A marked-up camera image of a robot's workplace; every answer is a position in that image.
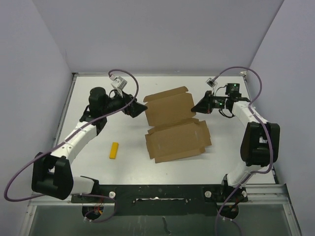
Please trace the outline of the brown cardboard box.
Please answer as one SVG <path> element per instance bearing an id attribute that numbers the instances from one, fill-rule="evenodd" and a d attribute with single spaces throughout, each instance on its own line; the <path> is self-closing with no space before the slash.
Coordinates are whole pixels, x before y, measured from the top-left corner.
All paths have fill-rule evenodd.
<path id="1" fill-rule="evenodd" d="M 206 121 L 191 111 L 194 102 L 187 87 L 148 95 L 143 102 L 151 127 L 145 135 L 146 146 L 156 163 L 200 155 L 212 145 Z"/>

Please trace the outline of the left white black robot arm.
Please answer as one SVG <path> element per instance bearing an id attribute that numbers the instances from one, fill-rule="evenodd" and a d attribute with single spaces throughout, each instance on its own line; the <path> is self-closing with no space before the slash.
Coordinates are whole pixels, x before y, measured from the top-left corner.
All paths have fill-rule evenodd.
<path id="1" fill-rule="evenodd" d="M 97 137 L 107 123 L 107 116 L 122 111 L 132 118 L 146 111 L 131 94 L 114 92 L 110 97 L 102 87 L 90 90 L 89 104 L 74 130 L 47 154 L 38 153 L 33 165 L 31 188 L 34 192 L 60 200 L 82 194 L 89 202 L 100 196 L 96 179 L 74 176 L 71 164 L 89 141 Z"/>

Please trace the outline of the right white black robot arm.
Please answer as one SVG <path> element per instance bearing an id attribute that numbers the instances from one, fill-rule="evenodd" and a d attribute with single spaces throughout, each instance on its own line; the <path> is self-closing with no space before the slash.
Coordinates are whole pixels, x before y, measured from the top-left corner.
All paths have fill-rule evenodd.
<path id="1" fill-rule="evenodd" d="M 229 118 L 237 118 L 245 128 L 240 146 L 242 162 L 228 173 L 227 184 L 219 188 L 219 195 L 230 201 L 237 194 L 236 188 L 243 187 L 257 174 L 267 174 L 279 155 L 280 126 L 264 119 L 252 106 L 247 97 L 240 93 L 238 83 L 228 83 L 224 96 L 217 96 L 211 90 L 191 109 L 192 112 L 210 114 L 214 109 L 229 110 Z"/>

